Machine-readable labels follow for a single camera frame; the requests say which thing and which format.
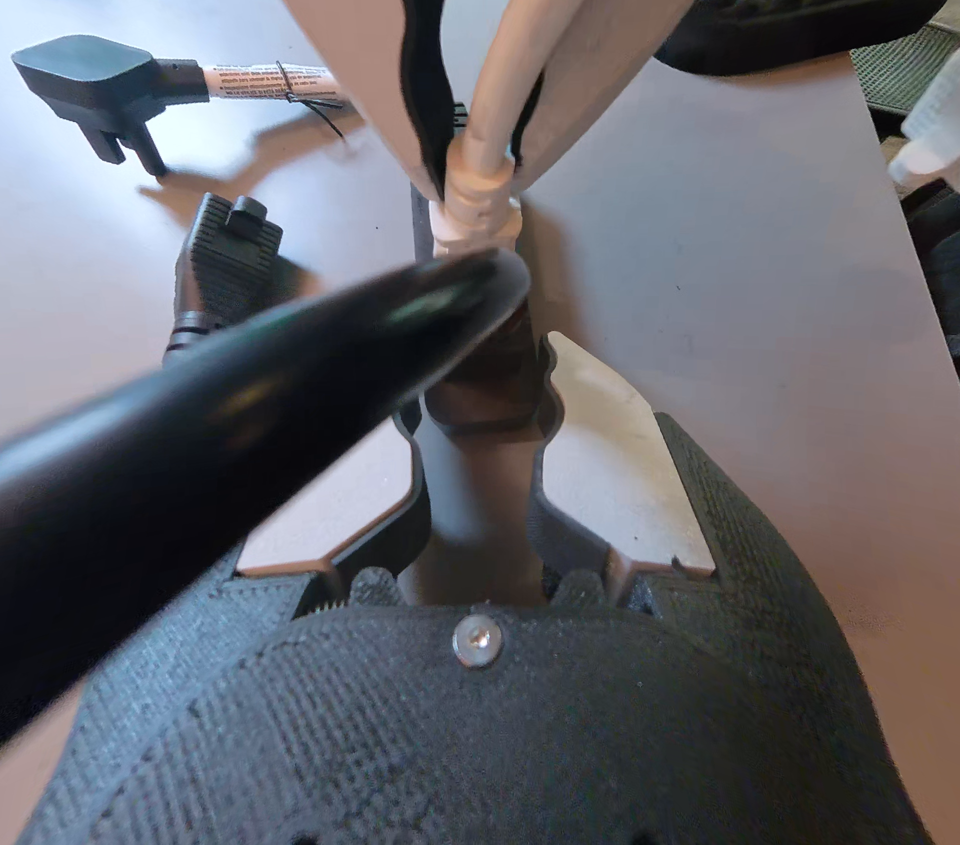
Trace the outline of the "black twist tie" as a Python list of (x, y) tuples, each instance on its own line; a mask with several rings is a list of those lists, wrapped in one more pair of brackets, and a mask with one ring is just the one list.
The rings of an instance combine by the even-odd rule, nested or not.
[(342, 141), (346, 141), (346, 137), (338, 125), (327, 115), (327, 111), (331, 112), (340, 112), (346, 108), (345, 103), (324, 99), (324, 98), (315, 98), (315, 97), (305, 97), (298, 95), (293, 88), (293, 83), (288, 75), (288, 72), (282, 62), (277, 60), (275, 66), (281, 76), (284, 85), (283, 95), (286, 101), (289, 104), (298, 104), (308, 108), (311, 112), (317, 115), (323, 122), (334, 132), (334, 134)]

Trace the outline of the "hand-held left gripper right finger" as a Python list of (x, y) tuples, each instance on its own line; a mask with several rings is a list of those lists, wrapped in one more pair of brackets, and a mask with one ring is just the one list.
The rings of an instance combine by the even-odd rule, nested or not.
[(559, 331), (541, 340), (543, 440), (534, 455), (529, 540), (546, 575), (598, 575), (608, 599), (636, 576), (714, 576), (716, 564), (651, 404)]

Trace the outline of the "dark green chair seat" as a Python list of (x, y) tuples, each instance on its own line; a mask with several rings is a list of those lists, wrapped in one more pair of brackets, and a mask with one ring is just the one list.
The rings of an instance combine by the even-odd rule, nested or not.
[(959, 47), (959, 33), (939, 23), (849, 53), (872, 111), (905, 118)]

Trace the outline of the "person's dark clothed body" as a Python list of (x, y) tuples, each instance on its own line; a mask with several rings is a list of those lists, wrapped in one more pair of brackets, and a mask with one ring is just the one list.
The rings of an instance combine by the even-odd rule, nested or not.
[(901, 208), (954, 369), (959, 373), (959, 192), (935, 179)]

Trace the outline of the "black power strip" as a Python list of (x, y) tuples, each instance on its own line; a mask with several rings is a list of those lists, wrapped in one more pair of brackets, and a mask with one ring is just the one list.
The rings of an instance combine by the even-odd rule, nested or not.
[(542, 395), (529, 301), (421, 399), (432, 532), (402, 574), (417, 604), (542, 604), (526, 535)]

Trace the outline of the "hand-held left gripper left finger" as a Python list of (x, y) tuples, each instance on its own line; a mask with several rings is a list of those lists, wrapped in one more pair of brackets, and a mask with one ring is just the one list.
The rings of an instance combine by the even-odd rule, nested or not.
[(414, 412), (379, 424), (246, 537), (237, 573), (353, 577), (368, 566), (403, 572), (432, 531), (413, 437), (418, 423)]

